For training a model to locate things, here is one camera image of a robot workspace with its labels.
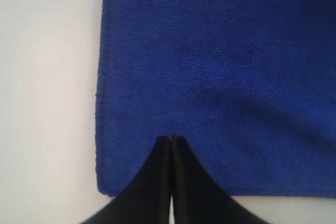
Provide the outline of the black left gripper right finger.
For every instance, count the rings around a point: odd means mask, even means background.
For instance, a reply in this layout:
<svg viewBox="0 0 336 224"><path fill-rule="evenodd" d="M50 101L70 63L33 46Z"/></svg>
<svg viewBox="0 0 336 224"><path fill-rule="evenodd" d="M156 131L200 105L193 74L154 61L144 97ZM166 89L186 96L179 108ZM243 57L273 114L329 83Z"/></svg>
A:
<svg viewBox="0 0 336 224"><path fill-rule="evenodd" d="M175 223L262 223L208 174L186 138L171 139L172 196Z"/></svg>

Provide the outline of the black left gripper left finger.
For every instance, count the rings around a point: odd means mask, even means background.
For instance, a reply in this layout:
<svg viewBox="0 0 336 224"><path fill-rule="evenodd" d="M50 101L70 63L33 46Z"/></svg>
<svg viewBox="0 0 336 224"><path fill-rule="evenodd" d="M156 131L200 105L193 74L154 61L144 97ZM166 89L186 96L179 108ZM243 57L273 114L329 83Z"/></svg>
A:
<svg viewBox="0 0 336 224"><path fill-rule="evenodd" d="M171 205L171 141L156 139L134 179L86 224L168 224Z"/></svg>

